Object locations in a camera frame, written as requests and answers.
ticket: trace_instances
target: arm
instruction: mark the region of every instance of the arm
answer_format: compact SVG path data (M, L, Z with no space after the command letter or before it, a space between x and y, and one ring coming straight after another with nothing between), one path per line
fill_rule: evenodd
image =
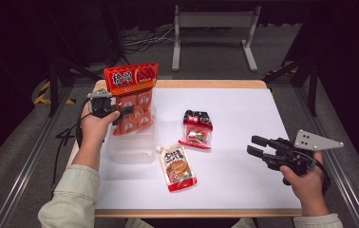
M85 117L87 114L88 104L82 113L82 146L59 181L52 201L38 214L42 227L94 227L95 201L100 187L100 149L109 124L120 112L102 119Z
M321 152L315 152L313 156L321 163ZM325 198L322 195L323 173L315 166L314 170L303 177L297 176L292 169L281 166L285 179L292 185L295 195L301 201L302 217L294 218L295 227L343 227L336 214L330 214Z

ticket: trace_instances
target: white table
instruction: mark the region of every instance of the white table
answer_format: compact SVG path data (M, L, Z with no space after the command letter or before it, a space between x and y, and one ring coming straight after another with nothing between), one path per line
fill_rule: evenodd
M96 89L104 86L104 81ZM269 89L261 81L158 81L155 144L182 137L187 109L207 111L213 122L212 149L187 148L197 185L170 193L159 154L148 164L117 164L102 147L101 188L96 216L112 218L240 218L299 216L299 200L283 176L249 155L251 137L287 133ZM77 153L72 150L71 159ZM266 153L273 153L265 148Z

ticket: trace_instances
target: hand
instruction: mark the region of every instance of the hand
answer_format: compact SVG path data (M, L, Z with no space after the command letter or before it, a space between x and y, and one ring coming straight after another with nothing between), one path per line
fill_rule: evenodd
M117 120L119 116L119 111L115 111L104 118L89 115L88 104L85 104L81 117L83 132L82 145L72 164L83 164L95 170L99 170L100 150L108 126Z
M313 157L323 163L321 152L314 152ZM285 165L280 167L280 172L292 185L295 195L300 199L303 216L316 217L329 214L322 194L324 174L319 167L315 166L311 172L304 176L297 176L291 168Z
M83 132L82 144L92 146L99 145L101 147L108 130L108 126L117 120L119 116L119 111L115 111L104 118L98 118L91 114L89 115L88 103L85 104L81 117L81 128Z

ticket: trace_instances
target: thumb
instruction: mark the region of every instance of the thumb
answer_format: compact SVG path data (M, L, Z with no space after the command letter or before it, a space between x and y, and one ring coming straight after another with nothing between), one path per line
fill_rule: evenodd
M119 111L114 111L114 112L108 114L107 116L105 116L103 118L103 121L106 122L107 124L111 124L115 120L117 120L119 117L120 117L120 112Z
M294 180L298 178L294 171L286 165L280 166L280 172L291 185L293 185Z

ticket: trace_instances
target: clear plastic container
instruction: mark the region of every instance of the clear plastic container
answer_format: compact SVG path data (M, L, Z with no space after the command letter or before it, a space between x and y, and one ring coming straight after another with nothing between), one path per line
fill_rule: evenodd
M155 159L155 126L152 124L135 132L114 136L110 134L107 151L116 163L151 163Z

